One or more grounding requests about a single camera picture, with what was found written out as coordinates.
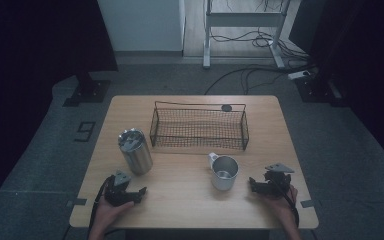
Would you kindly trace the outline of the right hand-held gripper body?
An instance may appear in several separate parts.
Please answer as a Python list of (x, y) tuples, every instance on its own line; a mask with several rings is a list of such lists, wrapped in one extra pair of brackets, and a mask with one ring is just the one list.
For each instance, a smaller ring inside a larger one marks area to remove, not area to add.
[(269, 165), (266, 170), (262, 192), (275, 197), (286, 194), (290, 189), (291, 173), (294, 173), (294, 170), (281, 163)]

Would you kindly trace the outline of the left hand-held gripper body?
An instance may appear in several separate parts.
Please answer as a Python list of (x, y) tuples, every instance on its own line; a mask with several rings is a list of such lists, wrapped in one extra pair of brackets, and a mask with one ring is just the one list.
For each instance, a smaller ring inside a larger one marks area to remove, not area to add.
[(130, 180), (131, 177), (122, 171), (117, 171), (114, 175), (111, 175), (104, 194), (105, 200), (114, 207), (127, 202), (134, 202), (136, 195), (126, 191)]

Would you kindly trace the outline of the silver metal mug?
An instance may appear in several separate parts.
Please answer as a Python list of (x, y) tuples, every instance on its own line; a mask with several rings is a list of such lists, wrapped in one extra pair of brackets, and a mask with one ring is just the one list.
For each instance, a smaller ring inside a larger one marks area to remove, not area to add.
[(209, 153), (208, 162), (212, 171), (213, 186), (220, 191), (230, 190), (239, 172), (237, 161), (230, 156)]

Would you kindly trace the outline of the stainless steel tumbler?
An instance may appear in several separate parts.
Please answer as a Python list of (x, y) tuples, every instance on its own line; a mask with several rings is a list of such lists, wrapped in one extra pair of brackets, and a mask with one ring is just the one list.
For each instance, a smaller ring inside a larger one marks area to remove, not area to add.
[(145, 135), (140, 129), (132, 128), (121, 132), (118, 145), (132, 173), (144, 175), (151, 170), (153, 160)]

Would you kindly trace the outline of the dark wire mesh basket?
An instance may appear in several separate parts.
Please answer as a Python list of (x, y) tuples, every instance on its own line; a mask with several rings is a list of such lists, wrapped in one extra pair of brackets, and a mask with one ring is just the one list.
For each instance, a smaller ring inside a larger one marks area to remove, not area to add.
[[(232, 111), (222, 111), (222, 105)], [(153, 147), (215, 147), (244, 151), (249, 142), (245, 104), (155, 101)]]

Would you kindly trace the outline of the person's left hand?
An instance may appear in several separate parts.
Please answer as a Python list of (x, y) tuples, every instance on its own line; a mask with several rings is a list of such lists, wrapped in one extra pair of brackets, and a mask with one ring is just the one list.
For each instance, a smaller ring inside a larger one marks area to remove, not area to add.
[(101, 197), (98, 202), (92, 229), (94, 231), (105, 231), (119, 216), (134, 205), (135, 203), (130, 201), (120, 206), (112, 206), (104, 197)]

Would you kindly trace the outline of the person's right hand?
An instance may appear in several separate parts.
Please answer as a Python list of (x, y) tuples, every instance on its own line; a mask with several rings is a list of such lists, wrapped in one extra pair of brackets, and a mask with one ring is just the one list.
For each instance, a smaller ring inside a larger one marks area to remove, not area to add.
[(276, 198), (269, 195), (263, 195), (261, 196), (261, 199), (284, 227), (297, 226), (293, 209), (284, 197)]

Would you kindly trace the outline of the black stand base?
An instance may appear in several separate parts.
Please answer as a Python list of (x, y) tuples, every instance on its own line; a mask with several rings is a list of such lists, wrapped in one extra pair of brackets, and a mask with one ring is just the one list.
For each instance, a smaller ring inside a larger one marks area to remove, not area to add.
[(102, 103), (109, 89), (110, 80), (93, 80), (88, 72), (75, 74), (78, 85), (67, 98), (64, 107), (78, 107), (81, 103)]
[(294, 81), (301, 100), (305, 103), (328, 103), (333, 107), (347, 107), (345, 95), (332, 81), (318, 78), (301, 78)]

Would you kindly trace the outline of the white power strip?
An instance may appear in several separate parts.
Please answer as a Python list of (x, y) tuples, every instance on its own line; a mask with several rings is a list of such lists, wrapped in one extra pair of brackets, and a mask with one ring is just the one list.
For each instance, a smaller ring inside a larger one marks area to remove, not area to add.
[(294, 72), (294, 73), (288, 74), (288, 79), (289, 80), (295, 80), (295, 79), (308, 77), (310, 75), (311, 75), (311, 73), (308, 70), (304, 70), (304, 71), (299, 71), (299, 72)]

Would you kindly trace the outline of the dark curtain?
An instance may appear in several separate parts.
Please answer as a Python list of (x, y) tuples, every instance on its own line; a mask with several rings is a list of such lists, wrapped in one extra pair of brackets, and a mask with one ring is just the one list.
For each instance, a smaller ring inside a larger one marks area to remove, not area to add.
[(0, 0), (0, 186), (47, 113), (53, 86), (116, 68), (98, 0)]
[(289, 39), (384, 149), (384, 0), (299, 0)]

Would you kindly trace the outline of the white cabinet panel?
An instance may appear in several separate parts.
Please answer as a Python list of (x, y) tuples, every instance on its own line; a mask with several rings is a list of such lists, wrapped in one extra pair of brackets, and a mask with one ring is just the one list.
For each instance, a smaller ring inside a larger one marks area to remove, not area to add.
[(98, 0), (116, 52), (181, 52), (184, 0)]

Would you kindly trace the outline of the white metal desk frame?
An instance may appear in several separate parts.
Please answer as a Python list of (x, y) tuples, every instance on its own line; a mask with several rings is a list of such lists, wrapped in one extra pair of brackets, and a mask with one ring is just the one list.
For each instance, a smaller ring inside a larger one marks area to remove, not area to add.
[(268, 41), (268, 45), (276, 66), (283, 69), (285, 64), (281, 57), (279, 42), (290, 2), (291, 0), (285, 0), (282, 9), (278, 12), (223, 13), (213, 12), (212, 0), (204, 0), (205, 40), (203, 45), (203, 67), (209, 68), (211, 66), (210, 32), (213, 27), (274, 27), (276, 32)]

